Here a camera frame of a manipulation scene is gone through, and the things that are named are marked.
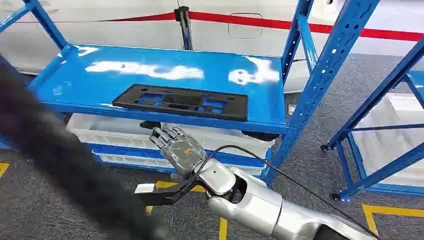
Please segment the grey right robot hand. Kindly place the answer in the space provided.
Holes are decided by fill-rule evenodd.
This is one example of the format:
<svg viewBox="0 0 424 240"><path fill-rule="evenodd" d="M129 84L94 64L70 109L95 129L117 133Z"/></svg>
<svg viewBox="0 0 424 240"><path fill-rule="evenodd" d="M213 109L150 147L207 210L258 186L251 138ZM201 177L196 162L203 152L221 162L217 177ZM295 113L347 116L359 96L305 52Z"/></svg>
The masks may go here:
<svg viewBox="0 0 424 240"><path fill-rule="evenodd" d="M206 152L200 143L181 128L153 127L151 142L160 149L162 156L176 169L183 179L189 179L194 168L206 159Z"/></svg>

